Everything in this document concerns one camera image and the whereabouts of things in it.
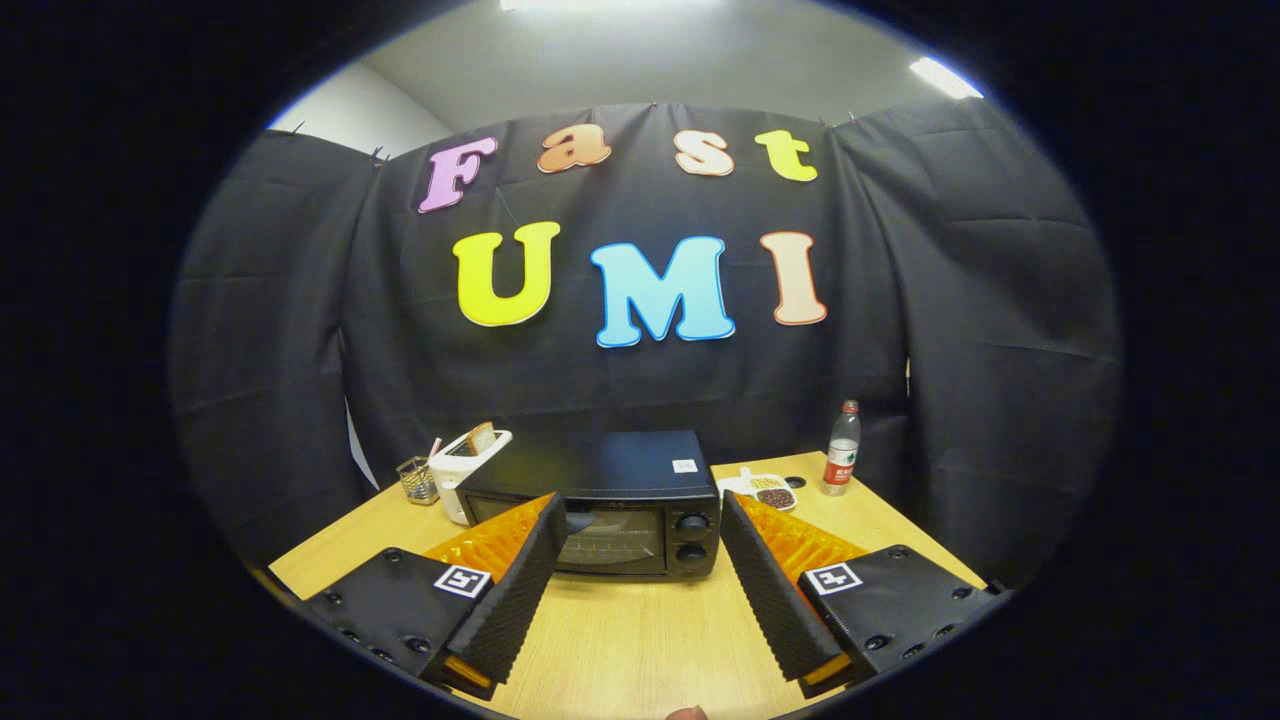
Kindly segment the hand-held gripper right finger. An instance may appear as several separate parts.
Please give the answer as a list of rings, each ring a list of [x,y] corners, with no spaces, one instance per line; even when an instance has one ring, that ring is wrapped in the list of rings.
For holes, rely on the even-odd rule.
[[[933,650],[1004,593],[1001,584],[965,582],[906,544],[864,550],[731,491],[719,536],[783,678],[808,698]]]

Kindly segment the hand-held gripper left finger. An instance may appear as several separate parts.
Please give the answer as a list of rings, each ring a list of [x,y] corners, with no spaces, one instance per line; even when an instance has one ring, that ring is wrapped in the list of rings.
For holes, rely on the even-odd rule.
[[[509,679],[567,538],[564,500],[549,493],[430,551],[379,550],[305,603],[402,673],[490,700]]]

